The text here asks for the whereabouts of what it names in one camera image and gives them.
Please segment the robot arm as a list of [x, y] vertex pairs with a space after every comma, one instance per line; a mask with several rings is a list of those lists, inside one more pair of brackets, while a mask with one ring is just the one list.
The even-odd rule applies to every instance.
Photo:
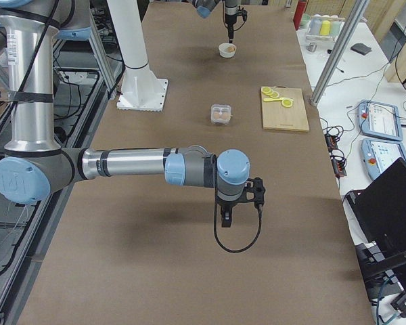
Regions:
[[214, 155], [201, 146], [92, 150], [63, 148], [54, 137], [53, 40], [93, 34], [88, 1], [0, 1], [6, 31], [12, 138], [0, 160], [0, 193], [31, 204], [78, 181], [162, 174], [178, 186], [215, 190], [223, 227], [233, 207], [255, 202], [256, 180], [239, 150]]
[[[211, 15], [214, 8], [219, 4], [220, 0], [191, 0], [191, 3], [198, 15], [201, 18], [207, 18]], [[238, 5], [238, 1], [225, 0], [223, 1], [223, 23], [227, 29], [228, 42], [233, 43], [235, 24], [237, 23], [239, 16], [245, 16], [246, 21], [247, 13], [244, 12]]]

